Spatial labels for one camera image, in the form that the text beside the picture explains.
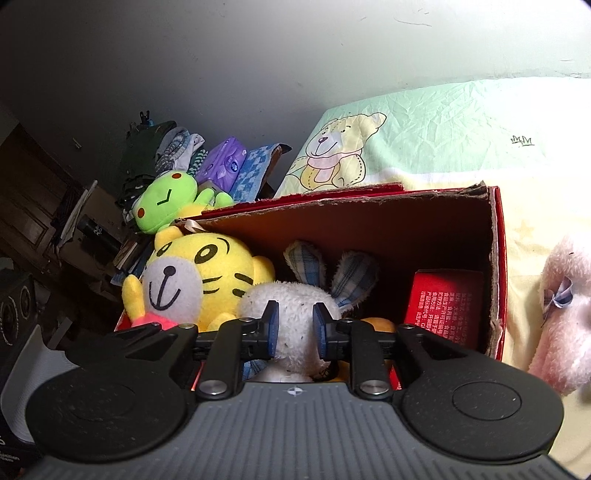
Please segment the white plush rabbit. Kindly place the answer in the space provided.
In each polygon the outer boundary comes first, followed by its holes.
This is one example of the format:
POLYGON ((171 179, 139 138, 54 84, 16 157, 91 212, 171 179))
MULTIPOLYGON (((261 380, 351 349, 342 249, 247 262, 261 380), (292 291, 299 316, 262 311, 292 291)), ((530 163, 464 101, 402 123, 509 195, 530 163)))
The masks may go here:
POLYGON ((274 383, 311 382, 329 369, 318 356, 312 307, 325 304, 335 319, 341 319, 365 300, 376 284, 374 260, 364 252, 342 253, 332 281, 327 281, 322 254, 315 245, 295 241, 283 252, 294 282, 274 281, 252 287, 238 303, 238 315, 259 318, 270 300, 280 307, 276 353, 269 361, 253 360, 247 378, 274 383))

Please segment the pink plush toy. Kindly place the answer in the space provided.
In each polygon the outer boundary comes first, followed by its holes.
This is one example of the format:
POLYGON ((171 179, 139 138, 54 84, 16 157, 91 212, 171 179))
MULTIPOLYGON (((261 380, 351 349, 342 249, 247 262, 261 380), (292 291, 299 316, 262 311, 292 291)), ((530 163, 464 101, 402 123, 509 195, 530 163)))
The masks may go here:
POLYGON ((550 252, 540 281, 542 333, 529 372, 567 396, 590 382, 590 242, 550 252))

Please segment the yellow tiger plush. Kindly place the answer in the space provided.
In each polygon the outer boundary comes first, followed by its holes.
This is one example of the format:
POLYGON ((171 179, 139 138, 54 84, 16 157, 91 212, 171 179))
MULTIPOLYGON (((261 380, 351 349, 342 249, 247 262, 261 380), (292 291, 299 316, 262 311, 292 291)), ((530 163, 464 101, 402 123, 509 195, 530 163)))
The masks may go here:
POLYGON ((252 255, 242 241, 169 226, 155 234, 142 276, 124 279, 122 300, 133 327, 188 323, 211 332, 238 317, 238 303, 253 286, 273 280, 273 263, 252 255))

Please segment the red cardboard box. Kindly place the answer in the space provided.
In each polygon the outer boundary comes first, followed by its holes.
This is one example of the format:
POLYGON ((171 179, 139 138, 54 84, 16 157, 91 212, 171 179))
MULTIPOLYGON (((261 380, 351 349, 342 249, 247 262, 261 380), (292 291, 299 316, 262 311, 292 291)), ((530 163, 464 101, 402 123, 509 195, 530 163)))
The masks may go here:
MULTIPOLYGON (((406 193, 382 185, 300 194, 177 219, 169 226, 184 234, 221 233, 242 241, 252 255, 273 263, 273 282, 296 279, 283 257, 295 241, 318 248, 328 282, 342 253, 367 253, 376 265, 376 284, 341 319, 366 321, 389 333, 419 326, 500 357, 506 255, 495 187, 406 193)), ((349 364, 332 361, 311 382, 348 377, 349 364)))

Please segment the blue checkered cloth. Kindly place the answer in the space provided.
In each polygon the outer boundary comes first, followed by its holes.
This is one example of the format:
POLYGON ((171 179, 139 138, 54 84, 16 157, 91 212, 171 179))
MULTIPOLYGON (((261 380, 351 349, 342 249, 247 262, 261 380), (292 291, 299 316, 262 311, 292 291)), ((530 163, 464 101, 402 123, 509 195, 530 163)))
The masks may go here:
POLYGON ((229 192, 235 203, 250 203, 256 200, 280 157, 290 151, 291 147, 283 143, 250 150, 229 192))

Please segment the green frog plush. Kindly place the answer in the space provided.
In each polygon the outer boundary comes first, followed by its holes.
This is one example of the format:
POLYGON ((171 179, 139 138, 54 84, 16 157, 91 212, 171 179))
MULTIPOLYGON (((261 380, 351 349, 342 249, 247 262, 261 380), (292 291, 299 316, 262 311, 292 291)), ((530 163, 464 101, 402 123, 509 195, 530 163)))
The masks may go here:
POLYGON ((141 232, 155 234, 177 219, 232 205, 228 193, 211 187, 200 188, 188 173, 171 170, 157 177, 138 197, 132 214, 141 232))

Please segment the purple toy case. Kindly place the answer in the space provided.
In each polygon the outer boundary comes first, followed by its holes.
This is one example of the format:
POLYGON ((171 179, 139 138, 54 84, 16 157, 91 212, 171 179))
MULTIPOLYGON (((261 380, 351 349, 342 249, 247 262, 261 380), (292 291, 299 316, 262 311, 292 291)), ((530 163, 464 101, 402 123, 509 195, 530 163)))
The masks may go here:
POLYGON ((229 137, 209 151, 197 171, 195 181, 200 190, 212 188, 229 193, 245 162, 247 150, 235 137, 229 137))

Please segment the pile of folded clothes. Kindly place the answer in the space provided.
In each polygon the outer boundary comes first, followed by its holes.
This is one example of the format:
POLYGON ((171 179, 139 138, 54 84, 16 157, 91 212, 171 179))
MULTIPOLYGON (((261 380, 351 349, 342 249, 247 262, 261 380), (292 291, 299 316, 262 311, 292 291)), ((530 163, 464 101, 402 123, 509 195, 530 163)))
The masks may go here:
POLYGON ((154 156, 155 176, 161 176, 171 170, 197 176, 208 154, 204 143, 204 138, 198 133, 191 133, 184 127, 169 130, 162 138, 154 156))

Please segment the bear print bed sheet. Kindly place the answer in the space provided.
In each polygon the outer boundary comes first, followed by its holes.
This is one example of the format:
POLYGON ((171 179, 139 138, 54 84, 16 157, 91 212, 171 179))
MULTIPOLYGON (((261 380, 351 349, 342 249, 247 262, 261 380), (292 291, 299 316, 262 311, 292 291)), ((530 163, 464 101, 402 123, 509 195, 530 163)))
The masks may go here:
POLYGON ((504 360, 525 369, 547 325, 541 273, 563 239, 590 233, 590 81, 522 77, 401 91, 325 111, 386 120, 363 144, 366 184, 501 190, 508 247, 504 360))

